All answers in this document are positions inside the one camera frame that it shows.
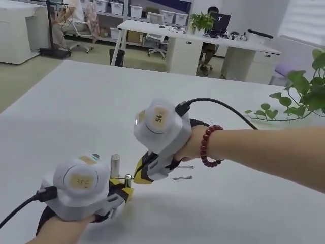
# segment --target trash can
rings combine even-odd
[[[110,49],[111,63],[113,60],[113,55],[114,55],[114,49]],[[117,52],[115,66],[123,67],[124,55],[125,55],[125,51],[119,49]]]

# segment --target tripod stand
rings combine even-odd
[[[65,50],[58,50],[54,48],[54,43],[53,43],[53,32],[52,32],[52,21],[51,21],[51,5],[66,5],[63,3],[56,3],[56,2],[51,2],[50,0],[46,0],[46,7],[47,7],[47,17],[49,21],[49,31],[50,31],[50,48],[40,48],[40,56],[46,56],[46,57],[53,57],[57,59],[64,59],[66,57],[70,57],[71,53],[69,51]]]

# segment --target white table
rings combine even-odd
[[[21,64],[39,55],[37,49],[49,47],[48,29],[46,6],[0,0],[0,62]]]
[[[232,41],[223,38],[200,37],[172,31],[172,27],[159,28],[159,25],[127,20],[118,26],[119,37],[116,42],[112,65],[115,64],[117,50],[122,44],[126,48],[128,31],[144,32],[169,37],[166,58],[167,70],[170,73],[195,75],[201,54],[202,44],[212,43],[227,46],[221,74],[229,80],[248,81],[269,84],[280,52],[255,42]]]
[[[66,79],[58,79],[61,74]],[[220,99],[238,110],[267,102],[279,87],[65,61],[0,115],[0,219],[38,189],[43,175],[71,157],[121,155],[121,174],[133,174],[146,151],[133,136],[135,114],[156,97]],[[248,126],[226,109],[193,104],[190,117]],[[306,244],[323,243],[325,195],[231,161],[152,185],[136,185],[115,223],[91,224],[80,243]],[[32,203],[0,231],[0,243],[31,239],[44,204]]]

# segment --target computer monitor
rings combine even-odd
[[[210,15],[215,19],[211,33],[214,34],[223,34],[227,31],[231,15],[227,14],[218,14],[211,12]]]

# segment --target hand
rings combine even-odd
[[[192,128],[192,135],[190,139],[187,141],[185,146],[175,154],[175,160],[189,161],[200,158],[201,141],[207,128],[207,126],[194,126]]]

